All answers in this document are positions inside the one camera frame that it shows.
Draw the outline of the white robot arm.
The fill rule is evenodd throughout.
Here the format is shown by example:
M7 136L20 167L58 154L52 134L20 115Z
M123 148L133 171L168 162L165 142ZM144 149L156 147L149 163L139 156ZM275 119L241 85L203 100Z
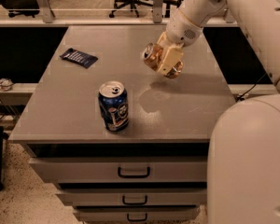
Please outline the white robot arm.
M254 51L233 35L208 33L232 84L269 83L274 94L226 110L212 131L207 162L208 224L280 224L280 3L276 0L183 0L159 42L166 51L192 44L187 32L227 8Z

